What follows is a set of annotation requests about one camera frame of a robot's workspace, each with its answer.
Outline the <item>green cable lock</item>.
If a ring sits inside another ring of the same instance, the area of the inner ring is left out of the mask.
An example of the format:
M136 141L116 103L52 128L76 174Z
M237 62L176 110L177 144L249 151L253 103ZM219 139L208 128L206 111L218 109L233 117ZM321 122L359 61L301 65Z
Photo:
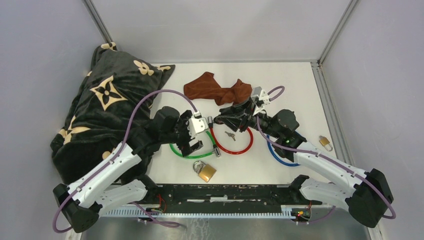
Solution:
M212 143L212 146L213 146L213 150L208 152L208 153L203 153L203 154L200 154L200 155L183 156L180 152L178 152L176 150L176 148L172 144L169 144L169 147L175 155L177 155L178 157L181 157L181 158L185 158L185 159L201 159L201 158L206 158L206 157L209 157L209 156L212 156L212 155L215 155L217 158L219 158L221 156L221 151L218 147L218 144L216 143L215 138L212 135L212 132L210 130L207 130L206 134L208 135L208 137L209 137L209 139Z

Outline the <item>blue cable lock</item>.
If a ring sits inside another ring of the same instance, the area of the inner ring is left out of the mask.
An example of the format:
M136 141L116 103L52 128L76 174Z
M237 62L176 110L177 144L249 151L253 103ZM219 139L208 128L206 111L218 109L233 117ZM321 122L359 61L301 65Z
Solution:
M297 149L298 146L306 142L307 140L301 136L299 133L294 132L292 136L286 137L286 138L278 138L275 141L271 140L274 143L277 143L279 145L282 145L287 148L293 148ZM279 147L276 147L275 145L271 144L269 141L267 141L267 147L270 151L271 155L281 164L287 166L287 167L297 167L300 166L298 163L294 163L294 152L291 150L282 149Z

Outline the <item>black padlock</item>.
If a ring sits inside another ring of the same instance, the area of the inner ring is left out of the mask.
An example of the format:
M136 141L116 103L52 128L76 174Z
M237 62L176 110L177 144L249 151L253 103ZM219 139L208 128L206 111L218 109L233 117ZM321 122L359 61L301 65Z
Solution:
M231 123L232 120L232 116L231 115L217 115L214 119L213 122L217 125L228 125Z

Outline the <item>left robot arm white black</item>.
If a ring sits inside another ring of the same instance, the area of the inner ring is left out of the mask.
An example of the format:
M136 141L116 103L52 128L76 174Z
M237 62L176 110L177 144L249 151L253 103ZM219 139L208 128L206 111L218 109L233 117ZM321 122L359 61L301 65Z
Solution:
M143 201L153 203L157 190L140 179L106 190L115 180L134 166L145 164L161 145L176 144L184 157L203 147L202 141L190 144L198 134L208 130L208 119L200 112L186 110L180 114L165 106L146 124L125 134L116 149L87 174L69 185L58 184L53 195L70 229L82 233L105 213L122 205Z

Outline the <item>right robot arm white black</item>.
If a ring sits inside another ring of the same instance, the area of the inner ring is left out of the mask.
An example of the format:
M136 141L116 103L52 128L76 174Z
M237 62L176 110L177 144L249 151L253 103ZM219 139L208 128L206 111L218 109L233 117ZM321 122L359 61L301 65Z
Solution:
M234 132L257 130L280 157L329 180L326 183L299 176L296 178L298 185L288 191L293 203L311 200L331 204L348 211L368 228L376 227L381 219L394 220L397 217L392 206L394 196L385 174L375 168L366 171L325 155L296 131L300 124L293 111L282 109L274 116L268 116L248 99L220 109L213 121Z

